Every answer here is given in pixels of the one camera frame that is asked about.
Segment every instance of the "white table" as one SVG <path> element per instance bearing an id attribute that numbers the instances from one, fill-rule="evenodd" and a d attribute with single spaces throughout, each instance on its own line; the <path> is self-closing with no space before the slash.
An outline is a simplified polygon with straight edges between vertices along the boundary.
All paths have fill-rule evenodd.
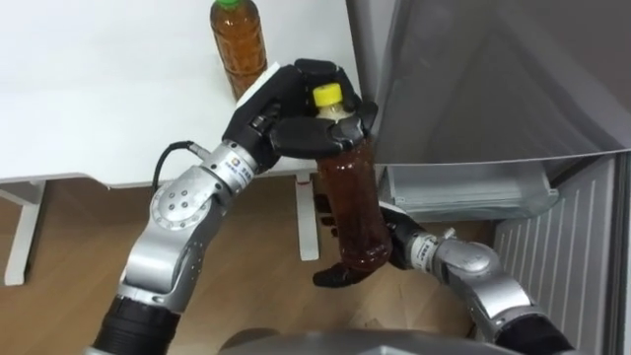
<path id="1" fill-rule="evenodd" d="M 0 3 L 0 195 L 22 204 L 6 284 L 24 283 L 46 180 L 149 184 L 168 144 L 214 149 L 235 102 L 209 28 L 211 0 Z M 345 2 L 257 1 L 269 62 L 332 60 L 359 88 Z M 174 153 L 162 178 L 198 163 Z M 309 181 L 314 162 L 271 175 Z M 314 240 L 311 186 L 297 184 L 301 240 Z M 303 258 L 317 258 L 303 255 Z"/>

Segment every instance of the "plastic bottle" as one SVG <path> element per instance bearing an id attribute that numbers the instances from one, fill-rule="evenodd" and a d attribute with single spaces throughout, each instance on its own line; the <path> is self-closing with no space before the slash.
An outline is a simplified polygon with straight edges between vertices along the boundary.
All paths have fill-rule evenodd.
<path id="1" fill-rule="evenodd" d="M 251 0 L 215 0 L 210 25 L 238 100 L 267 69 L 258 9 Z"/>
<path id="2" fill-rule="evenodd" d="M 338 84 L 314 90 L 318 117 L 339 120 L 350 116 L 342 106 Z M 337 225 L 342 263 L 359 271 L 375 271 L 384 265 L 392 243 L 380 211 L 371 142 L 341 155 L 317 161 L 333 218 Z"/>

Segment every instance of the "cable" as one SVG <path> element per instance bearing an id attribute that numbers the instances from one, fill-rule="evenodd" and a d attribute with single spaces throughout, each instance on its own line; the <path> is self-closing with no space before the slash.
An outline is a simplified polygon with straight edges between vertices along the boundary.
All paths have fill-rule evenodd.
<path id="1" fill-rule="evenodd" d="M 175 143 L 170 144 L 169 147 L 167 147 L 167 149 L 165 149 L 165 151 L 162 152 L 160 159 L 158 159 L 158 164 L 156 164 L 156 169 L 154 170 L 154 179 L 151 183 L 152 194 L 158 191 L 158 183 L 160 181 L 160 172 L 162 171 L 162 165 L 165 163 L 165 160 L 167 159 L 169 154 L 172 151 L 176 151 L 180 149 L 186 149 L 188 151 L 191 151 L 190 147 L 192 145 L 196 145 L 196 144 L 193 143 L 192 141 L 175 142 Z"/>

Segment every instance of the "table leg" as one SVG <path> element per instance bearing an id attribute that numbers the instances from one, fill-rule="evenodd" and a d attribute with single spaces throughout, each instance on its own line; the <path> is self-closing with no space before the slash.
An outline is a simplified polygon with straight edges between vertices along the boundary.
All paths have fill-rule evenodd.
<path id="1" fill-rule="evenodd" d="M 318 260 L 316 206 L 314 184 L 309 173 L 296 174 L 296 207 L 298 211 L 298 242 L 300 260 Z"/>
<path id="2" fill-rule="evenodd" d="M 0 197 L 22 205 L 20 221 L 16 228 L 9 261 L 4 273 L 4 283 L 7 286 L 23 285 L 25 282 L 27 263 L 44 187 L 45 181 L 0 184 Z"/>

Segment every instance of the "bottle cap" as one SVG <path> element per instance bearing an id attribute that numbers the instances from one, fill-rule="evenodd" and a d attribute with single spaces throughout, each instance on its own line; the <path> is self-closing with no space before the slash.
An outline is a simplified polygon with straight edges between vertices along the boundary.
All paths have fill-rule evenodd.
<path id="1" fill-rule="evenodd" d="M 234 6 L 241 2 L 241 0 L 215 0 L 219 5 Z"/>
<path id="2" fill-rule="evenodd" d="M 327 107 L 342 102 L 342 88 L 339 84 L 328 84 L 314 89 L 314 101 L 317 107 Z"/>

